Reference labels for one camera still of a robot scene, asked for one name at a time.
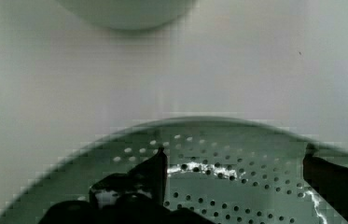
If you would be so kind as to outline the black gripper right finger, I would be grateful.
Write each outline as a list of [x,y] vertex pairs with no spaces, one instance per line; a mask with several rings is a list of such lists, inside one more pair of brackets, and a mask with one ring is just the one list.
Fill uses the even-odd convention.
[[303,179],[348,221],[348,168],[315,156],[308,144],[302,160]]

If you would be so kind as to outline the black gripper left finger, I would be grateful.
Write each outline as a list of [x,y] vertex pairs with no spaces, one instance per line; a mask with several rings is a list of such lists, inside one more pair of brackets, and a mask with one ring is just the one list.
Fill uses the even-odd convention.
[[89,189],[89,199],[51,206],[38,224],[215,224],[187,209],[164,203],[168,161],[160,147],[130,171],[108,175]]

